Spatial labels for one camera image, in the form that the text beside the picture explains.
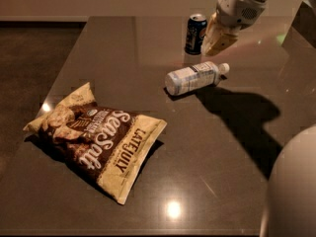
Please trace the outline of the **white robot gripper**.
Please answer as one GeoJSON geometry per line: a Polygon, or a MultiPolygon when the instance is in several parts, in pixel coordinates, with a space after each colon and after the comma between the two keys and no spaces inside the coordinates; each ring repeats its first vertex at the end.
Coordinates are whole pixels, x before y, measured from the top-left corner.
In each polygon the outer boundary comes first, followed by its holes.
{"type": "Polygon", "coordinates": [[[217,0],[216,13],[210,16],[207,23],[201,53],[215,56],[231,46],[237,41],[239,30],[230,28],[252,26],[265,7],[266,3],[260,0],[217,0]]]}

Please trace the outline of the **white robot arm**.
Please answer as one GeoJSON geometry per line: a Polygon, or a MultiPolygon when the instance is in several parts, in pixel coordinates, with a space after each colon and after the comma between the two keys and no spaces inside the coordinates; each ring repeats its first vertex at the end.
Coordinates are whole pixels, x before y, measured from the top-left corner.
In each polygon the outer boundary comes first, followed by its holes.
{"type": "MultiPolygon", "coordinates": [[[[201,52],[216,55],[238,39],[266,8],[267,0],[217,0],[201,52]]],[[[316,237],[316,124],[281,150],[269,179],[260,237],[316,237]]]]}

